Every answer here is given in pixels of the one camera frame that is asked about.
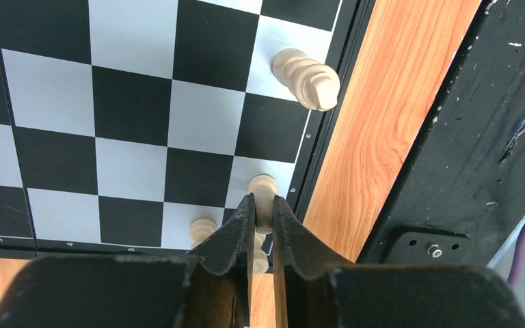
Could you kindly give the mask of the white chess rook corner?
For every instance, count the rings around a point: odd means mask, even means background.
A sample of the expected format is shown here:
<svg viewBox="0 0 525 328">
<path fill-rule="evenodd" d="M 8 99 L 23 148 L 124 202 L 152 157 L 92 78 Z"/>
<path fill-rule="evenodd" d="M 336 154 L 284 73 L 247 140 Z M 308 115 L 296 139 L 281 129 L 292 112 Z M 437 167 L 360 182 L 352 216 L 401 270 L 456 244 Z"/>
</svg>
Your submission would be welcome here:
<svg viewBox="0 0 525 328">
<path fill-rule="evenodd" d="M 254 255 L 253 255 L 253 276 L 263 275 L 269 268 L 269 261 L 267 254 L 263 251 L 262 246 L 266 239 L 265 234 L 258 232 L 254 233 Z"/>
</svg>

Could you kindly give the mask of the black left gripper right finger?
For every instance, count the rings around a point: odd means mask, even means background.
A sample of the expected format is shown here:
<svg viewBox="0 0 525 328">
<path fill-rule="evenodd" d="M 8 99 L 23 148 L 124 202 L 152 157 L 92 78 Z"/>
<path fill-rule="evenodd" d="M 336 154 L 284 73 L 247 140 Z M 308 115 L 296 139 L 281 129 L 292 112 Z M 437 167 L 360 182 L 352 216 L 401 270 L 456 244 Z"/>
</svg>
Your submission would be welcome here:
<svg viewBox="0 0 525 328">
<path fill-rule="evenodd" d="M 278 327 L 525 327 L 495 272 L 473 266 L 356 264 L 273 200 Z"/>
</svg>

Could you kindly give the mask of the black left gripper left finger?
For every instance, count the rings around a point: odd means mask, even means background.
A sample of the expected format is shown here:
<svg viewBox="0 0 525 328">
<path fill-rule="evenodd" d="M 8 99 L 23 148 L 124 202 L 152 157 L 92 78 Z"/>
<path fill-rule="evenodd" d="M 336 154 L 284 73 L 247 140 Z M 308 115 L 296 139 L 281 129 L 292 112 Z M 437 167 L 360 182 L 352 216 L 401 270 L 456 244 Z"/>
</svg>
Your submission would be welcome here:
<svg viewBox="0 0 525 328">
<path fill-rule="evenodd" d="M 255 199 L 182 256 L 41 257 L 12 280 L 0 327 L 246 327 Z"/>
</svg>

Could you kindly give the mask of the white chess piece bottom row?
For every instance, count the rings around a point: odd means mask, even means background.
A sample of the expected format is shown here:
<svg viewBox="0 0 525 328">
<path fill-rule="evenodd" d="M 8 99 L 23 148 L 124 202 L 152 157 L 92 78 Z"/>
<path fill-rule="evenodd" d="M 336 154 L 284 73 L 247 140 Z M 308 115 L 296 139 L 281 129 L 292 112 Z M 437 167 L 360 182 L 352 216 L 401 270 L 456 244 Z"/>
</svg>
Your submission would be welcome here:
<svg viewBox="0 0 525 328">
<path fill-rule="evenodd" d="M 315 111 L 329 111 L 338 104 L 340 79 L 330 66 L 309 58 L 298 49 L 283 49 L 273 58 L 275 78 L 298 103 Z"/>
</svg>

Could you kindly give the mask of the white chess knight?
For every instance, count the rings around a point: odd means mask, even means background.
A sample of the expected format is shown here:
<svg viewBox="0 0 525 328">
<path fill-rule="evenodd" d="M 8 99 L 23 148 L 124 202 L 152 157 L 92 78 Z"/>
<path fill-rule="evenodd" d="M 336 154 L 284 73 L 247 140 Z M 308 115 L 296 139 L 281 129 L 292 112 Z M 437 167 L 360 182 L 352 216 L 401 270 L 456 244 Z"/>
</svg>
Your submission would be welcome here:
<svg viewBox="0 0 525 328">
<path fill-rule="evenodd" d="M 278 187 L 273 177 L 261 174 L 253 177 L 248 184 L 248 192 L 254 194 L 256 207 L 256 232 L 272 233 L 273 201 L 278 194 Z"/>
</svg>

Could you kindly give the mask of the white chess pawn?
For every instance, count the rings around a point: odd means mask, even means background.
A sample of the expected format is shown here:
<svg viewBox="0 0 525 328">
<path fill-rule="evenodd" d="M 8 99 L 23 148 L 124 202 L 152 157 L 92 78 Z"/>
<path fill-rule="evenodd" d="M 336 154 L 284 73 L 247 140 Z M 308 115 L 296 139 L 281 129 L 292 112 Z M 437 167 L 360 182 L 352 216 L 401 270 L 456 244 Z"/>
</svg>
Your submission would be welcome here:
<svg viewBox="0 0 525 328">
<path fill-rule="evenodd" d="M 217 230 L 217 224 L 212 219 L 199 218 L 190 225 L 189 236 L 192 240 L 191 249 L 196 248 Z"/>
</svg>

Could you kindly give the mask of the black white chessboard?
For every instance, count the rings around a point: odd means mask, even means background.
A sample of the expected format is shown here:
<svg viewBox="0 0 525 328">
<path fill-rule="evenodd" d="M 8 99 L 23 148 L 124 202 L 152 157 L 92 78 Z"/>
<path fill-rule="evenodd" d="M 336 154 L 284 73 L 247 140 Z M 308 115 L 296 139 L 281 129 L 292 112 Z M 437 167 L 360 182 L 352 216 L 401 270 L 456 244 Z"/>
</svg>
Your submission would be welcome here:
<svg viewBox="0 0 525 328">
<path fill-rule="evenodd" d="M 180 253 L 260 174 L 303 219 L 337 110 L 271 63 L 345 76 L 371 1 L 0 1 L 0 258 Z"/>
</svg>

